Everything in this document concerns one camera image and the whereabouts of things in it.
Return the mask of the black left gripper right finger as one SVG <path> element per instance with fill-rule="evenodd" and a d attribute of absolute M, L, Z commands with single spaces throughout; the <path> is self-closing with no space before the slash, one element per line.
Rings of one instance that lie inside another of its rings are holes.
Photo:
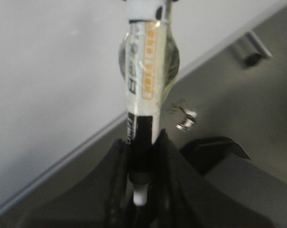
<path fill-rule="evenodd" d="M 157 224 L 160 228 L 272 228 L 266 216 L 232 200 L 183 157 L 166 130 L 155 144 Z"/>

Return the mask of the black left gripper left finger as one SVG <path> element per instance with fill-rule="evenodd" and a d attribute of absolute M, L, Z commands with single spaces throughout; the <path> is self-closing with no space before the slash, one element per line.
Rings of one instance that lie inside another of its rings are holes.
<path fill-rule="evenodd" d="M 23 228 L 126 228 L 128 146 L 115 140 L 83 180 L 30 213 Z"/>

